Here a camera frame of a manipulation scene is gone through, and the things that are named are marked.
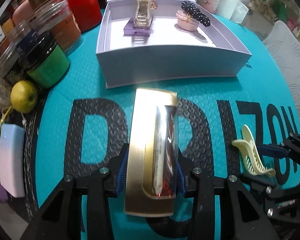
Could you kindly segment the beige large hair claw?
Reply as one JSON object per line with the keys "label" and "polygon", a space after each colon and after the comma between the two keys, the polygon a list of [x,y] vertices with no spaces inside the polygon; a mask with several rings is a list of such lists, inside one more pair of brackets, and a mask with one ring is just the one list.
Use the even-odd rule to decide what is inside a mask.
{"label": "beige large hair claw", "polygon": [[134,14],[135,27],[149,27],[152,21],[152,9],[148,0],[135,0],[137,2]]}

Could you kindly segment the gold charm keychain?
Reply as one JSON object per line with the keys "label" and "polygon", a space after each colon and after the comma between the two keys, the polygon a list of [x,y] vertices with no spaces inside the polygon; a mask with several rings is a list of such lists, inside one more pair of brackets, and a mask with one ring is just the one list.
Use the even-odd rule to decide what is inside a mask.
{"label": "gold charm keychain", "polygon": [[150,9],[155,10],[157,9],[156,0],[148,0],[150,4]]}

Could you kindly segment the red cylindrical canister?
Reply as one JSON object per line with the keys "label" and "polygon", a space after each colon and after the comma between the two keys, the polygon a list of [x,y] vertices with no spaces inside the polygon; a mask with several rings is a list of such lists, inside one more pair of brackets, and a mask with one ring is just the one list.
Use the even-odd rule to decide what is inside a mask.
{"label": "red cylindrical canister", "polygon": [[98,0],[67,0],[82,33],[93,29],[102,21]]}

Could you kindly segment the orange powder clear jar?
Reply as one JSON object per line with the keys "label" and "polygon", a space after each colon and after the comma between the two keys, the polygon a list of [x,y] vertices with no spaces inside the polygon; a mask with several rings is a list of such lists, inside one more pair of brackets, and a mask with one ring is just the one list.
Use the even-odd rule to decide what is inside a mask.
{"label": "orange powder clear jar", "polygon": [[34,14],[31,25],[38,34],[49,31],[67,55],[82,43],[81,30],[67,0],[42,7]]}

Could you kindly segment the teal bubble mailer mat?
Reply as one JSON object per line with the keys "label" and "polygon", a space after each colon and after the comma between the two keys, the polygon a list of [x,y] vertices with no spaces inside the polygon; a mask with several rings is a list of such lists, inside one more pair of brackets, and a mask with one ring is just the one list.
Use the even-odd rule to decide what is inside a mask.
{"label": "teal bubble mailer mat", "polygon": [[[239,175],[231,142],[249,125],[257,142],[278,143],[300,121],[288,86],[259,38],[225,25],[252,52],[237,78],[203,78],[105,90],[92,35],[45,102],[36,150],[38,212],[45,239],[278,239]],[[145,179],[135,150],[164,152],[165,194],[133,206],[172,203],[174,215],[128,215],[127,162]]]}

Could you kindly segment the lavender open gift box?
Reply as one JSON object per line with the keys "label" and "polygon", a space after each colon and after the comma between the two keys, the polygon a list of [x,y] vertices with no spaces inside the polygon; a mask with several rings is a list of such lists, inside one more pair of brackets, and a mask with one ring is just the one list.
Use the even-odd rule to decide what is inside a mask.
{"label": "lavender open gift box", "polygon": [[250,51],[219,19],[187,31],[177,24],[184,0],[155,0],[150,35],[129,36],[136,0],[107,0],[96,56],[107,88],[192,77],[235,77]]}

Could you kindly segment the white blue power bank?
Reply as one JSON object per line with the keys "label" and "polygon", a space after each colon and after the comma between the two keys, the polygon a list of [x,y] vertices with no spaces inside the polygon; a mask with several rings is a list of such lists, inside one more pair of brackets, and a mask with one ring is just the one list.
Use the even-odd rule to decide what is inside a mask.
{"label": "white blue power bank", "polygon": [[25,129],[3,124],[0,133],[0,183],[14,198],[25,197],[23,181],[23,147]]}

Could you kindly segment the gold box with window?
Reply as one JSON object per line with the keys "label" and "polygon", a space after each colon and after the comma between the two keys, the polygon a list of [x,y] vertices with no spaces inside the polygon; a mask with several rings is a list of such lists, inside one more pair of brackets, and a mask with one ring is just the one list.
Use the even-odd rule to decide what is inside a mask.
{"label": "gold box with window", "polygon": [[130,129],[126,214],[140,217],[173,215],[178,138],[177,93],[138,88]]}

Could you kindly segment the white quilted chair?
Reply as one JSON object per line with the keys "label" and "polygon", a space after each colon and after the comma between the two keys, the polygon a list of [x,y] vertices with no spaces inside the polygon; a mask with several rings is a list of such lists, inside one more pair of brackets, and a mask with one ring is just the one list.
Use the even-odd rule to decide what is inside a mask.
{"label": "white quilted chair", "polygon": [[284,22],[277,21],[263,44],[285,78],[300,118],[300,41]]}

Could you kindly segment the small purple box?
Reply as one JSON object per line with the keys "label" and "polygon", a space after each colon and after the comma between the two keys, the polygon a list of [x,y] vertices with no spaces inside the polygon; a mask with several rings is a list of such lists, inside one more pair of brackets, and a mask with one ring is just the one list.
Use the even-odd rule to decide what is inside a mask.
{"label": "small purple box", "polygon": [[149,27],[135,27],[133,18],[130,18],[127,24],[125,25],[123,31],[125,36],[142,36],[150,37],[152,32],[153,21]]}

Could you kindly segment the cream hair claw clip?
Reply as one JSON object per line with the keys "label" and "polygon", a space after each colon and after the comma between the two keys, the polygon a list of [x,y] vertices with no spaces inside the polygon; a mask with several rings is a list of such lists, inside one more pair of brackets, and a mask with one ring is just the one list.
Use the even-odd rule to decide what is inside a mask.
{"label": "cream hair claw clip", "polygon": [[241,133],[243,138],[235,139],[231,144],[238,148],[246,171],[252,176],[265,175],[269,178],[274,178],[276,171],[263,165],[250,128],[247,125],[243,125]]}

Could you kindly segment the black polka dot scrunchie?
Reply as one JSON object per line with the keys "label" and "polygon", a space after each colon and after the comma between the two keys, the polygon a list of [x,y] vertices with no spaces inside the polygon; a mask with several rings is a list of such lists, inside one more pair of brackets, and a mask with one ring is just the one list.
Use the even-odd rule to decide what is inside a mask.
{"label": "black polka dot scrunchie", "polygon": [[188,16],[195,19],[205,27],[211,25],[210,19],[202,13],[196,5],[191,1],[182,1],[181,9],[187,13]]}

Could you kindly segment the pink round jar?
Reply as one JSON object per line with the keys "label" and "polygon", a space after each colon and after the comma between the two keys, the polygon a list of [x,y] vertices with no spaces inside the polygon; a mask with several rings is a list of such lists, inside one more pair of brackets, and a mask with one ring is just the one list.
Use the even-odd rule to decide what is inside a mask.
{"label": "pink round jar", "polygon": [[184,29],[186,31],[196,31],[199,22],[195,20],[194,18],[191,17],[190,14],[186,13],[183,10],[178,10],[176,12],[176,17],[177,17],[177,25],[181,29]]}

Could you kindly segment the yellow green fruit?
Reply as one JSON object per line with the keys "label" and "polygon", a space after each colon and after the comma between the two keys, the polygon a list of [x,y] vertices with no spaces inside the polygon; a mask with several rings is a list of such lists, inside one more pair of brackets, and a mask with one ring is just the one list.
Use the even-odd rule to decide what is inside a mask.
{"label": "yellow green fruit", "polygon": [[30,113],[38,100],[38,91],[33,83],[22,80],[17,82],[10,94],[11,105],[20,113]]}

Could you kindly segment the green black jar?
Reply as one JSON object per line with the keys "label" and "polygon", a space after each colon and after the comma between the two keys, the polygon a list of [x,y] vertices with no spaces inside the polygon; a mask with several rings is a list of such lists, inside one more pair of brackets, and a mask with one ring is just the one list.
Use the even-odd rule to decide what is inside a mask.
{"label": "green black jar", "polygon": [[70,60],[48,31],[39,36],[38,43],[26,55],[24,69],[43,88],[59,82],[70,67]]}

